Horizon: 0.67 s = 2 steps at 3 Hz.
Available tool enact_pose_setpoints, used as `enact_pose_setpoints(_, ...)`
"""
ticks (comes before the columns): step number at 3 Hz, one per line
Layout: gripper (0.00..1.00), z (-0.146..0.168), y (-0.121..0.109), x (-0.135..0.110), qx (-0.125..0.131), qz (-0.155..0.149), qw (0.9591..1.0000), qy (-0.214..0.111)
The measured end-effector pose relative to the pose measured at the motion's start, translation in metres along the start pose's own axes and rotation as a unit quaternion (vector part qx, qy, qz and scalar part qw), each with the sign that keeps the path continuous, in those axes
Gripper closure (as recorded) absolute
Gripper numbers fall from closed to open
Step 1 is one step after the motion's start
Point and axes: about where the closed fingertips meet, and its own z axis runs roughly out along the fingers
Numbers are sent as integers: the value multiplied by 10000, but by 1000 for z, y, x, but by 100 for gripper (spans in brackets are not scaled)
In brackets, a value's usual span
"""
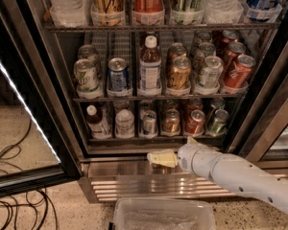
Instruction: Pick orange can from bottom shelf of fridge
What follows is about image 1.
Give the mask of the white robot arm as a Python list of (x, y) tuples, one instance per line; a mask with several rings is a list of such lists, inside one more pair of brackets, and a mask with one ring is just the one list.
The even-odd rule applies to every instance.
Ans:
[(168, 168), (179, 166), (231, 193), (261, 200), (288, 215), (288, 180), (267, 173), (240, 156), (222, 153), (189, 137), (177, 153), (163, 149), (149, 152), (147, 159)]

